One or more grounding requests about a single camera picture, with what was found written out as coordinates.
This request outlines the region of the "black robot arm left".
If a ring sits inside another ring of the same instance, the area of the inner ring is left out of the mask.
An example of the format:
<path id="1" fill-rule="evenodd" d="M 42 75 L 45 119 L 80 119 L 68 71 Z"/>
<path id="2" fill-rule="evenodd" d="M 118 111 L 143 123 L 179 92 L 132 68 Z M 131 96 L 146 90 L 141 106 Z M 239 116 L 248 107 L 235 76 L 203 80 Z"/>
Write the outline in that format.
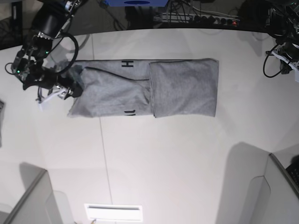
<path id="1" fill-rule="evenodd" d="M 276 45 L 266 51 L 263 74 L 267 78 L 286 75 L 294 71 L 295 80 L 299 81 L 299 2 L 297 0 L 270 0 L 272 12 L 280 17 L 282 28 L 280 34 L 270 29 L 267 33 L 275 39 Z M 270 56 L 280 61 L 279 72 L 267 75 L 265 66 Z"/>

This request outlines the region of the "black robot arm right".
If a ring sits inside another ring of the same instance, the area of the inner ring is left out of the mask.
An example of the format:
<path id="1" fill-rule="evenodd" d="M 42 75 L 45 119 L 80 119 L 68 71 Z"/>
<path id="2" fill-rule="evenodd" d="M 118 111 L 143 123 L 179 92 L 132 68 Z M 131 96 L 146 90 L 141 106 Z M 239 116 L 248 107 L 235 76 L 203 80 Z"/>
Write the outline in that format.
<path id="1" fill-rule="evenodd" d="M 62 90 L 64 98 L 78 98 L 83 88 L 67 71 L 75 63 L 79 44 L 65 26 L 70 24 L 76 12 L 86 4 L 85 0 L 44 0 L 35 15 L 25 42 L 11 63 L 10 75 L 15 76 L 24 90 L 32 86 L 51 91 L 54 87 Z M 65 68 L 60 71 L 43 66 L 44 60 L 55 49 L 53 41 L 57 38 L 70 38 L 74 43 L 74 55 Z"/>

